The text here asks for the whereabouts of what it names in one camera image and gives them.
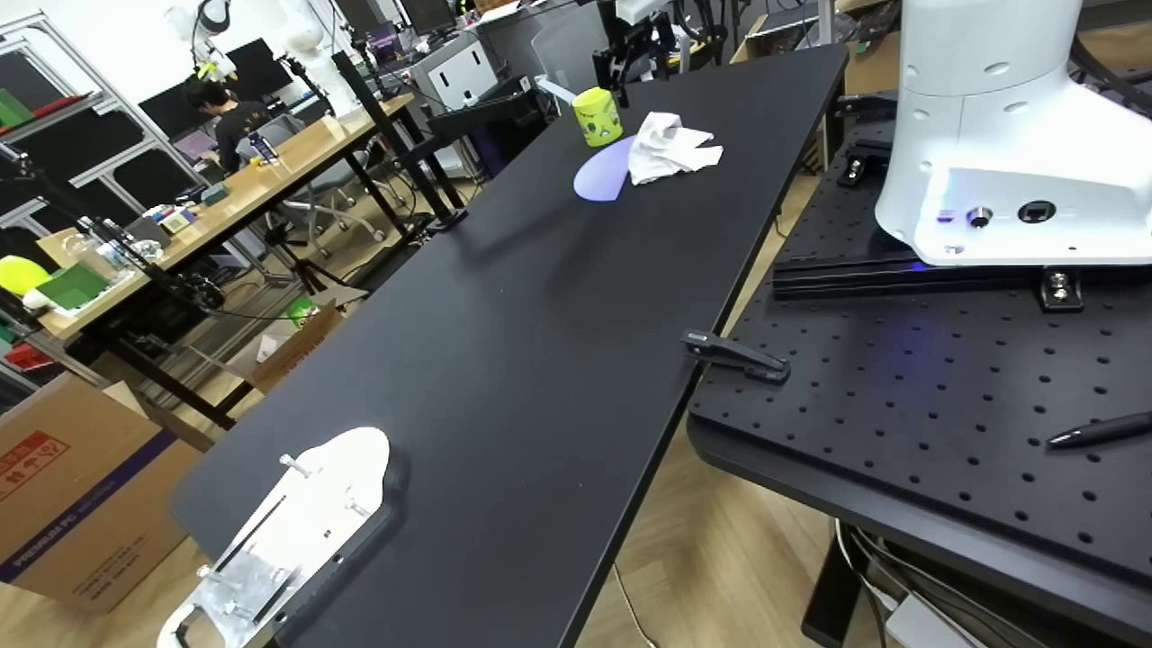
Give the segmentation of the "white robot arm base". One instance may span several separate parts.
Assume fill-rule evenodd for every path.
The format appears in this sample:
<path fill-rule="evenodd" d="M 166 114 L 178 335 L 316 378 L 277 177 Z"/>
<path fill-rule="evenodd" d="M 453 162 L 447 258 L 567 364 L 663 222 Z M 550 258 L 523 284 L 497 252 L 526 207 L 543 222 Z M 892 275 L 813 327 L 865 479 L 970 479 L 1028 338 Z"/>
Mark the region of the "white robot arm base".
<path fill-rule="evenodd" d="M 931 266 L 1149 266 L 1152 122 L 1069 77 L 1083 0 L 899 0 L 875 222 Z"/>

